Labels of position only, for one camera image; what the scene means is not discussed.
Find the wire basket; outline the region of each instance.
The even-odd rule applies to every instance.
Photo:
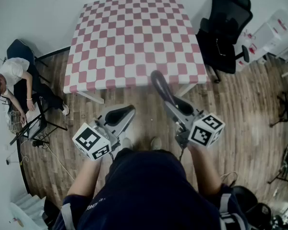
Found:
[[[17,134],[23,128],[20,122],[21,113],[19,111],[11,110],[10,112],[8,112],[8,115],[10,117],[10,121],[8,124],[9,130],[13,134]]]

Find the human arm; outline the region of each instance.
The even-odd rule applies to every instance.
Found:
[[[101,160],[91,161],[86,159],[67,195],[93,197],[100,172],[100,164]]]
[[[23,109],[21,108],[18,100],[16,99],[16,97],[8,90],[7,95],[5,95],[5,97],[9,98],[10,101],[14,104],[14,106],[17,108],[17,110],[20,112],[21,116],[20,116],[20,122],[24,125],[27,118],[25,116],[25,113],[23,111]]]
[[[32,101],[32,75],[27,71],[23,71],[21,75],[22,79],[26,79],[27,82],[27,106],[30,111],[34,111],[34,104]]]
[[[216,195],[221,189],[222,180],[207,148],[189,145],[188,149],[192,156],[199,193],[203,196]]]

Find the man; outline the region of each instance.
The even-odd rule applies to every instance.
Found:
[[[14,95],[8,88],[14,86]],[[27,110],[34,111],[34,102],[38,96],[43,97],[49,105],[60,109],[64,115],[69,108],[52,90],[40,82],[39,73],[29,61],[22,58],[10,58],[0,67],[0,96],[7,97],[21,113],[21,123],[25,124]]]
[[[92,199],[100,160],[86,160],[63,201],[55,230],[247,229],[231,188],[222,184],[205,147],[189,146],[198,194],[161,139],[153,151],[133,151],[124,139],[105,186]]]

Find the navy shirt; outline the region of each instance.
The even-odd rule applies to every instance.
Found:
[[[63,201],[68,203],[77,230],[246,229],[247,224],[229,187],[205,199],[188,183],[181,163],[157,151],[115,159],[93,200],[69,195]],[[54,229],[65,229],[61,213]]]

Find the checkered tablecloth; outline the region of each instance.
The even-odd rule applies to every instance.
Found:
[[[208,80],[180,0],[102,0],[84,5],[67,62],[65,93],[148,85],[156,69],[168,83]]]

